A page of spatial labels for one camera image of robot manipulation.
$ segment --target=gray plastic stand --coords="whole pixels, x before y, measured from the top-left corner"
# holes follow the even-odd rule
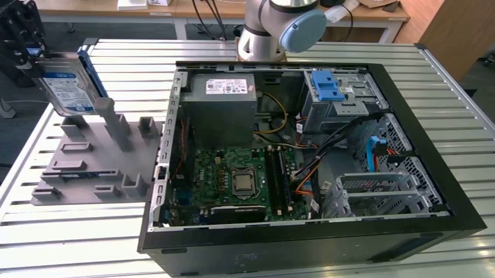
[[[34,205],[129,203],[146,200],[161,142],[162,123],[142,117],[129,123],[114,111],[114,100],[99,98],[96,113],[106,123],[66,118],[62,139]]]

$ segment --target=blue drive bay latch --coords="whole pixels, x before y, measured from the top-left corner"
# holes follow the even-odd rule
[[[318,92],[321,101],[343,101],[346,96],[339,91],[339,81],[330,71],[314,71],[313,83]]]

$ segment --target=floor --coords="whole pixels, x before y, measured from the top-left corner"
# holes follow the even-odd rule
[[[76,51],[86,38],[109,39],[175,39],[171,24],[76,24],[76,31],[68,33],[62,23],[46,23],[47,45],[52,50]],[[221,28],[211,27],[214,34]],[[227,27],[227,39],[234,39],[234,27]],[[194,25],[187,26],[190,39],[210,39],[201,34]],[[477,62],[467,73],[461,85],[466,89],[478,89],[474,100],[489,117],[495,120],[495,65],[485,67]],[[36,88],[18,88],[11,80],[0,73],[0,93],[6,101],[36,100],[46,101],[46,97]],[[47,104],[39,102],[10,103],[18,115],[14,119],[0,119],[0,182],[8,173],[8,165],[16,160],[24,143],[31,135]]]

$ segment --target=white box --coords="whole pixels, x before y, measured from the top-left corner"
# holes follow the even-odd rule
[[[149,0],[150,5],[169,6],[173,0]]]
[[[146,10],[149,8],[147,0],[119,0],[118,10]]]

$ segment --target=yellow wire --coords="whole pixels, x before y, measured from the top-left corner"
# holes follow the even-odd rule
[[[269,93],[263,93],[263,94],[267,95],[278,103],[278,105],[281,106],[282,110],[285,111],[285,121],[282,122],[281,127],[278,127],[277,129],[274,129],[274,130],[265,130],[265,131],[255,131],[255,134],[270,134],[270,133],[278,132],[279,130],[282,130],[286,127],[287,120],[289,120],[289,118],[287,118],[287,111],[286,111],[286,108],[282,105],[281,101],[271,94],[269,94]]]

